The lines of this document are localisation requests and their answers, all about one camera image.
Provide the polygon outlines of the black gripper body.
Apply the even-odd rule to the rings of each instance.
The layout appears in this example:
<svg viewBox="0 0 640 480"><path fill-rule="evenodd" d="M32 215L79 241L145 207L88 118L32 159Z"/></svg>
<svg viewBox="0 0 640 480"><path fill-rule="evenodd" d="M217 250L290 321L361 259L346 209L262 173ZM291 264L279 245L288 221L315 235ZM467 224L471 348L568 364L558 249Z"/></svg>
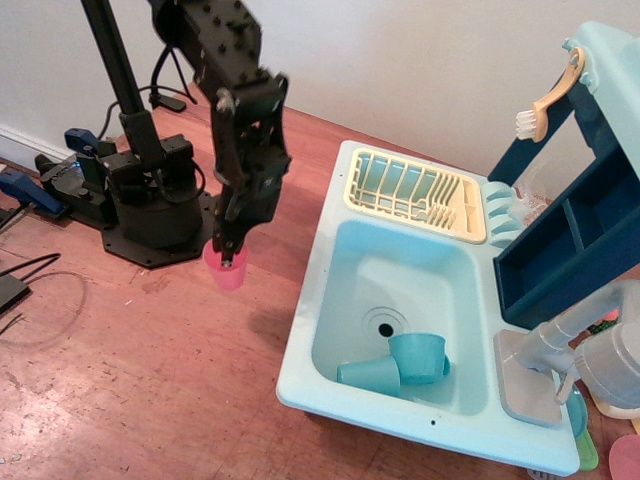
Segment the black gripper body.
<svg viewBox="0 0 640 480"><path fill-rule="evenodd" d="M258 146L245 156L247 180L238 187L224 185L216 199L213 219L225 238L243 238L255 226L273 220L283 177L291 157L279 146Z"/></svg>

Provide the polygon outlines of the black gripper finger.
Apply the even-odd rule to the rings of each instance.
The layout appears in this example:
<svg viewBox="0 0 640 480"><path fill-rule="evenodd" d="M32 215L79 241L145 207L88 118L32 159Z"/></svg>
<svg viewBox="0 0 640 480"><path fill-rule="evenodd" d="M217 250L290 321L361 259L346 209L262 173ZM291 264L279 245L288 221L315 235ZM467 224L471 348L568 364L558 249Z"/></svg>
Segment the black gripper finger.
<svg viewBox="0 0 640 480"><path fill-rule="evenodd" d="M212 249L215 252L221 252L223 250L224 234L218 220L213 221L211 242Z"/></svg>
<svg viewBox="0 0 640 480"><path fill-rule="evenodd" d="M243 238L225 238L221 244L221 266L223 268L240 268L246 262L245 240Z"/></svg>

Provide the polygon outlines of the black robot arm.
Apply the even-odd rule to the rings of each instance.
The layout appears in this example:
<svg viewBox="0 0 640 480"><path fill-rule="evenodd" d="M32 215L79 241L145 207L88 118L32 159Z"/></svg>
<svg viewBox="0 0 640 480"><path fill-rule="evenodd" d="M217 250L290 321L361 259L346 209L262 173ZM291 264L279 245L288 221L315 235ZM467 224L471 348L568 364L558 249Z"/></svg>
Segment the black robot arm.
<svg viewBox="0 0 640 480"><path fill-rule="evenodd" d="M161 139L144 107L106 1L87 1L85 15L120 106L129 148L102 159L123 235L137 244L171 248L203 225L204 180L192 146ZM156 32L194 71L210 104L214 175L221 183L212 212L212 245L220 266L232 268L245 237L275 214L291 162L282 115L288 80L259 62L261 29L239 1L155 1Z"/></svg>

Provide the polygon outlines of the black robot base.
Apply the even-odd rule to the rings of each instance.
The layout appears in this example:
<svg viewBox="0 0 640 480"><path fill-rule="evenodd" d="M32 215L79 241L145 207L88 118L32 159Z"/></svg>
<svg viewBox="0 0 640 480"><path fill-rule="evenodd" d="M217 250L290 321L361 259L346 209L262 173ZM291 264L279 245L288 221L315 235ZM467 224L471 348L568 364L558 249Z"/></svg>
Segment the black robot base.
<svg viewBox="0 0 640 480"><path fill-rule="evenodd" d="M181 134L160 141L167 163L152 172L132 152L101 159L117 223L102 229L105 251L148 269L196 259L213 230L214 199Z"/></svg>

